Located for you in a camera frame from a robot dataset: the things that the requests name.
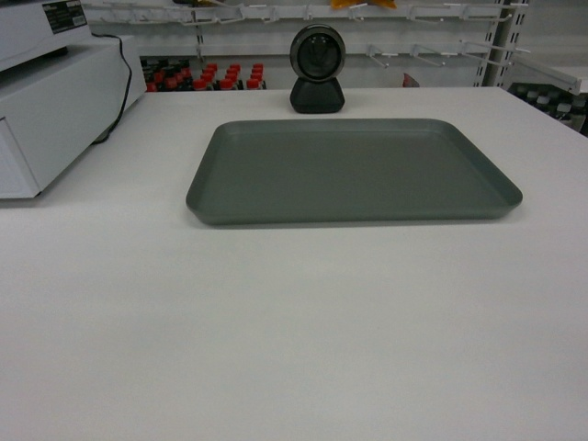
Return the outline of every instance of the gray tray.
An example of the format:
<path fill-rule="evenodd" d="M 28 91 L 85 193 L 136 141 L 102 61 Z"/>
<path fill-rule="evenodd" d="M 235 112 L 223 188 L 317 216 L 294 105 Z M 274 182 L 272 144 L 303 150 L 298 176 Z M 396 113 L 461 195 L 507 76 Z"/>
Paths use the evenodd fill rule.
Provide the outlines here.
<path fill-rule="evenodd" d="M 521 191 L 434 119 L 292 119 L 219 126 L 187 193 L 207 224 L 492 219 Z"/>

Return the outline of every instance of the black camera base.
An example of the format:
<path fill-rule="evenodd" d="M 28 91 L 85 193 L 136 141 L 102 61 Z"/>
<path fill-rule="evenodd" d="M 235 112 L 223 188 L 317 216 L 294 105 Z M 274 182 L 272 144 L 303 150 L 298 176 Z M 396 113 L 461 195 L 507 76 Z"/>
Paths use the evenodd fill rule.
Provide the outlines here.
<path fill-rule="evenodd" d="M 336 78 L 323 83 L 299 78 L 290 93 L 290 104 L 298 113 L 334 113 L 341 110 L 345 97 Z"/>

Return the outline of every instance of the black cable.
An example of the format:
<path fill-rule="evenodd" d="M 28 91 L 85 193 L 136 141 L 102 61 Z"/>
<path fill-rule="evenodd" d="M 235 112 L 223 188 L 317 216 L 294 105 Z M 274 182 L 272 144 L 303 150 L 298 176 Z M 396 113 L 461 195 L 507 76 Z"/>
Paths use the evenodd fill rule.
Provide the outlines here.
<path fill-rule="evenodd" d="M 90 145 L 96 145 L 96 144 L 101 144 L 102 142 L 106 141 L 110 137 L 110 133 L 112 133 L 112 131 L 118 126 L 120 119 L 122 118 L 122 114 L 125 111 L 125 107 L 127 106 L 127 98 L 129 97 L 130 81 L 132 80 L 132 69 L 130 68 L 129 63 L 127 62 L 127 59 L 125 58 L 124 53 L 122 53 L 122 38 L 121 37 L 119 37 L 117 35 L 110 35 L 110 34 L 95 34 L 94 32 L 92 32 L 92 35 L 94 37 L 99 37 L 100 39 L 102 39 L 102 38 L 117 39 L 119 41 L 120 58 L 127 66 L 127 69 L 129 69 L 129 78 L 127 79 L 127 86 L 125 87 L 125 95 L 122 98 L 122 106 L 120 107 L 119 115 L 114 120 L 114 122 L 112 124 L 110 124 L 110 126 L 108 127 L 107 134 L 104 136 L 104 138 L 102 138 L 101 140 L 96 140 L 96 141 L 92 142 L 92 144 L 90 144 Z"/>

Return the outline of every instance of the tray rim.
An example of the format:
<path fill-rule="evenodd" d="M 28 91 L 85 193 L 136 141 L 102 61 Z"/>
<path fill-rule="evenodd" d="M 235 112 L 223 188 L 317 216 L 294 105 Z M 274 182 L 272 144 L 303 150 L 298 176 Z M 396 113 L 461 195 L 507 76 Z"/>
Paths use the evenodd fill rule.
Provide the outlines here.
<path fill-rule="evenodd" d="M 333 126 L 334 125 L 340 125 L 340 124 L 344 124 L 343 128 L 337 127 L 337 131 L 341 132 L 341 131 L 352 131 L 352 132 L 394 132 L 394 131 L 398 131 L 398 132 L 407 132 L 407 131 L 424 131 L 423 129 L 414 129 L 414 130 L 410 130 L 410 129 L 380 129 L 380 130 L 373 130 L 373 129 L 368 129 L 366 126 L 367 125 L 373 125 L 373 124 L 377 124 L 377 125 L 381 125 L 383 123 L 386 122 L 390 122 L 390 121 L 401 121 L 402 123 L 414 123 L 414 124 L 422 124 L 422 123 L 426 123 L 431 125 L 433 128 L 443 128 L 445 130 L 448 130 L 449 132 L 452 132 L 454 135 L 459 136 L 460 140 L 464 143 L 466 143 L 468 145 L 468 149 L 464 152 L 464 149 L 462 149 L 460 146 L 458 146 L 459 151 L 464 154 L 465 156 L 476 156 L 478 160 L 481 160 L 483 162 L 482 165 L 484 165 L 485 168 L 490 169 L 490 170 L 486 170 L 486 173 L 483 173 L 479 167 L 477 166 L 472 166 L 472 168 L 475 169 L 475 171 L 477 173 L 479 173 L 480 175 L 482 175 L 484 177 L 484 180 L 486 180 L 487 182 L 489 182 L 492 185 L 492 188 L 494 189 L 494 191 L 500 195 L 501 199 L 504 200 L 505 204 L 495 204 L 495 205 L 488 205 L 488 209 L 501 209 L 501 213 L 497 214 L 497 215 L 467 215 L 466 210 L 463 210 L 462 212 L 464 213 L 462 216 L 450 216 L 450 215 L 443 215 L 443 214 L 436 214 L 435 216 L 431 216 L 431 217 L 426 217 L 426 216 L 419 216 L 419 217 L 399 217 L 399 218 L 393 218 L 390 215 L 385 215 L 385 216 L 381 216 L 381 217 L 374 217 L 373 215 L 368 216 L 366 219 L 361 219 L 361 216 L 358 215 L 353 215 L 349 220 L 345 220 L 345 219 L 341 219 L 340 217 L 338 217 L 337 219 L 324 219 L 321 220 L 319 218 L 324 217 L 323 213 L 312 213 L 311 212 L 311 216 L 315 216 L 317 219 L 313 219 L 313 220 L 294 220 L 291 219 L 290 216 L 294 216 L 296 213 L 289 213 L 288 214 L 288 218 L 284 219 L 284 220 L 264 220 L 264 221 L 259 221 L 259 220 L 231 220 L 231 218 L 263 218 L 264 213 L 257 211 L 255 213 L 253 212 L 237 212 L 235 211 L 234 213 L 228 214 L 226 212 L 213 212 L 213 211 L 206 211 L 204 212 L 202 209 L 200 209 L 200 207 L 198 207 L 198 201 L 201 198 L 201 195 L 203 193 L 203 191 L 205 190 L 205 186 L 204 185 L 199 185 L 201 183 L 205 183 L 206 179 L 210 173 L 210 170 L 212 169 L 212 167 L 206 167 L 206 165 L 208 163 L 213 163 L 214 159 L 216 157 L 216 153 L 218 152 L 218 150 L 220 149 L 219 142 L 216 142 L 219 138 L 221 138 L 222 136 L 232 136 L 235 134 L 239 134 L 239 133 L 246 133 L 246 134 L 252 134 L 252 133 L 284 133 L 284 127 L 288 128 L 288 127 L 296 127 L 300 124 L 302 125 L 309 125 L 310 129 L 306 130 L 308 133 L 312 133 L 312 132 L 328 132 L 328 131 L 333 131 Z M 262 126 L 262 125 L 267 125 L 267 124 L 273 125 L 276 127 L 275 130 L 252 130 L 252 128 L 255 128 L 256 126 Z M 247 130 L 240 130 L 240 128 L 242 126 L 247 126 Z M 446 137 L 446 134 L 441 131 L 441 130 L 428 130 L 428 131 L 435 131 L 438 135 L 444 136 Z M 495 183 L 492 181 L 489 181 L 487 179 L 488 176 L 486 176 L 487 173 L 492 172 L 494 175 L 499 176 L 500 181 L 501 181 L 501 186 L 502 187 L 507 187 L 506 189 L 511 193 L 512 196 L 512 200 L 509 200 L 507 196 L 504 195 L 503 191 L 501 191 L 499 188 L 496 187 Z M 197 203 L 194 204 L 195 206 L 193 206 L 191 204 L 191 199 L 196 199 Z M 359 119 L 359 118 L 352 118 L 352 119 L 346 119 L 346 118 L 317 118 L 317 119 L 309 119 L 309 118 L 304 118 L 304 119 L 237 119 L 237 120 L 233 120 L 233 121 L 227 121 L 225 123 L 220 124 L 213 132 L 212 136 L 210 137 L 209 140 L 209 144 L 200 160 L 200 163 L 198 165 L 198 170 L 196 171 L 196 174 L 194 176 L 194 179 L 192 181 L 192 184 L 190 185 L 190 188 L 187 192 L 186 195 L 186 204 L 188 206 L 188 208 L 198 217 L 199 220 L 201 220 L 202 222 L 208 224 L 208 225 L 245 225 L 245 224 L 271 224 L 271 223 L 295 223 L 295 224 L 300 224 L 300 223 L 324 223 L 324 222 L 365 222 L 365 221 L 431 221 L 431 220 L 440 220 L 440 221 L 447 221 L 447 220 L 455 220 L 455 221 L 463 221 L 463 220 L 491 220 L 491 219 L 498 219 L 503 217 L 504 215 L 506 215 L 509 211 L 511 211 L 512 209 L 518 207 L 523 201 L 523 193 L 522 191 L 518 188 L 518 186 L 492 161 L 490 160 L 490 158 L 488 158 L 488 156 L 486 156 L 486 154 L 484 154 L 484 152 L 478 147 L 476 146 L 466 135 L 464 135 L 455 125 L 453 125 L 450 122 L 444 121 L 442 119 L 431 119 L 431 118 L 393 118 L 393 119 L 389 119 L 389 118 L 368 118 L 368 119 Z"/>

